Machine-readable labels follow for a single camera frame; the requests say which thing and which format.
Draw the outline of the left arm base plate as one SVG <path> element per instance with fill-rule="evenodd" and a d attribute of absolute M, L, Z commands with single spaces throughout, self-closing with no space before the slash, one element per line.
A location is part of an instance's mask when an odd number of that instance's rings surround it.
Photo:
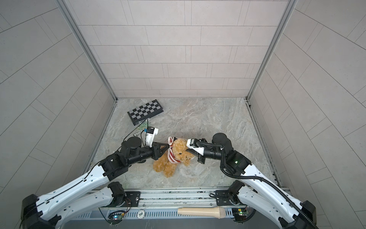
<path fill-rule="evenodd" d="M 141 197 L 139 191 L 127 191 L 124 197 L 114 198 L 108 207 L 110 208 L 127 208 L 138 207 Z"/>

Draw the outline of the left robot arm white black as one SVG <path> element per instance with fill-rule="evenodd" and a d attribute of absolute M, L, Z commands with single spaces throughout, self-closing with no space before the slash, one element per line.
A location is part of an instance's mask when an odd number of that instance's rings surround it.
<path fill-rule="evenodd" d="M 37 196 L 23 199 L 21 229 L 55 229 L 70 218 L 100 207 L 132 204 L 122 184 L 114 179 L 126 173 L 135 163 L 157 160 L 170 148 L 167 143 L 152 142 L 146 146 L 138 137 L 131 137 L 98 162 L 90 171 L 68 184 Z"/>

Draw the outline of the red white striped sweater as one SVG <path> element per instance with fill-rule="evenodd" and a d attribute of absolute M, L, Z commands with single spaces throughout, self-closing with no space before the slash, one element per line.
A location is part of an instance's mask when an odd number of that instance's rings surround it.
<path fill-rule="evenodd" d="M 177 138 L 172 137 L 172 136 L 168 137 L 168 145 L 170 146 L 170 148 L 169 148 L 169 150 L 168 150 L 168 156 L 167 156 L 167 158 L 168 158 L 168 160 L 169 160 L 171 163 L 173 163 L 173 164 L 181 163 L 181 161 L 179 161 L 179 160 L 177 160 L 177 159 L 175 158 L 175 155 L 174 155 L 174 153 L 173 153 L 173 142 L 174 142 L 176 139 L 177 139 Z"/>

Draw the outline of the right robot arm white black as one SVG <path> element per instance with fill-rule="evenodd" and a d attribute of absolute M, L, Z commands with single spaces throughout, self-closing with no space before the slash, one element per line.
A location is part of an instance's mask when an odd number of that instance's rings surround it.
<path fill-rule="evenodd" d="M 234 150 L 225 134 L 215 134 L 211 143 L 205 139 L 189 139 L 186 146 L 201 164 L 206 159 L 220 160 L 220 170 L 235 180 L 220 199 L 250 206 L 281 229 L 317 227 L 315 206 L 291 196 L 269 180 L 247 157 Z"/>

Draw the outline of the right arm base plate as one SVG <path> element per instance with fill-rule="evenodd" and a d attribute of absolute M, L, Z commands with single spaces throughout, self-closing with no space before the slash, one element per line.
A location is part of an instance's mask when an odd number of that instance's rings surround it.
<path fill-rule="evenodd" d="M 248 206 L 239 200 L 239 191 L 216 190 L 209 194 L 209 197 L 214 198 L 217 206 Z"/>

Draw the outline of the brown teddy bear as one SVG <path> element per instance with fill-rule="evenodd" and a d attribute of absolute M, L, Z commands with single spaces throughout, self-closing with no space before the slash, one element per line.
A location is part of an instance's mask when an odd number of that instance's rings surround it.
<path fill-rule="evenodd" d="M 153 163 L 153 169 L 157 173 L 163 173 L 165 177 L 172 177 L 178 165 L 189 166 L 194 155 L 187 151 L 187 139 L 168 137 L 169 149 Z"/>

